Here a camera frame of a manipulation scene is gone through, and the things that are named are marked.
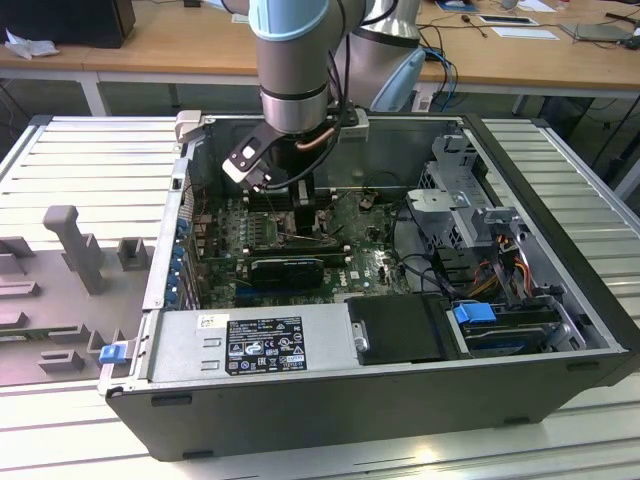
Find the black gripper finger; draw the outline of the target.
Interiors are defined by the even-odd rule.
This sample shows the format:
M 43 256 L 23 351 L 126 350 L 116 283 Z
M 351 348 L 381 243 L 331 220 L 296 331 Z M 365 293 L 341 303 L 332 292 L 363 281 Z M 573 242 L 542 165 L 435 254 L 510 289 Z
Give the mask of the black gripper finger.
M 313 183 L 299 180 L 293 187 L 293 207 L 296 232 L 301 236 L 310 236 L 315 224 L 315 190 Z

